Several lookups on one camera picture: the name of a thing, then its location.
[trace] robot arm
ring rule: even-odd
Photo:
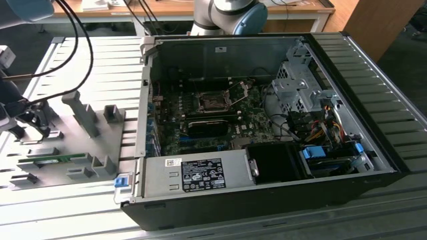
[[[51,17],[52,0],[0,0],[0,29]]]
[[[267,21],[268,10],[258,0],[194,1],[191,35],[258,34]]]

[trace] wooden desk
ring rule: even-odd
[[[192,21],[194,20],[194,1],[175,0],[145,0],[159,21]],[[83,12],[80,8],[81,0],[67,0],[81,22],[133,22],[136,34],[144,35],[143,27],[135,21],[128,8],[111,6],[108,10]],[[298,2],[298,6],[272,6],[268,7],[268,22],[264,32],[322,32],[330,14],[334,13],[332,7],[324,7],[319,0],[304,0]],[[147,22],[145,12],[133,0],[129,4],[135,15],[141,22]],[[55,14],[52,17],[40,20],[37,23],[68,23],[69,20],[63,9],[55,3]]]
[[[324,32],[346,31],[374,61],[383,56],[424,0],[330,0]]]
[[[192,21],[194,1],[145,0],[159,21]],[[268,21],[264,32],[322,32],[332,7],[324,7],[319,0],[304,0],[294,3],[298,6],[268,7]],[[148,21],[147,14],[139,4],[135,5],[135,15],[141,21]]]

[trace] white label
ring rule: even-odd
[[[41,164],[57,164],[60,161],[56,159],[52,160],[41,160],[41,161],[36,161],[35,164],[41,165]]]
[[[112,12],[111,15],[131,15],[129,12]]]
[[[216,53],[227,53],[227,47],[226,46],[219,46],[215,48]]]
[[[167,167],[180,166],[180,165],[182,165],[182,161],[183,161],[182,158],[171,158],[171,159],[167,159],[167,160],[164,161],[164,166],[167,166]]]

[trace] metal table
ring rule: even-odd
[[[382,107],[382,114],[404,117],[404,98],[383,98],[392,91],[392,83],[382,76],[363,52],[359,54],[351,38],[336,33],[315,35],[332,61],[347,66],[342,74],[354,81],[359,95],[366,95],[371,108]],[[81,102],[93,109],[116,104],[125,108],[125,125],[121,138],[120,172],[133,167],[137,105],[141,85],[140,39],[137,37],[92,37],[95,67],[92,75],[80,89]],[[81,80],[88,66],[88,47],[81,44],[71,65],[51,75],[35,78],[24,96],[52,94],[68,89]],[[72,51],[73,38],[52,43],[37,72],[56,66]],[[60,99],[49,101],[61,104]],[[0,136],[0,151],[13,142],[8,133]],[[113,201],[113,181],[44,187],[11,191],[4,186],[15,170],[16,158],[0,160],[0,236],[7,239],[424,239],[427,235],[427,159],[426,150],[404,151],[414,174],[384,188],[367,192],[346,205],[279,214],[232,222],[220,222],[182,229],[143,231],[121,212]]]

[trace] yellow wire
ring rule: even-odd
[[[342,133],[342,126],[338,123],[334,123],[334,126],[338,127],[339,133]]]
[[[311,140],[316,139],[318,137],[320,137],[323,134],[323,130],[319,131],[306,142],[310,142]]]

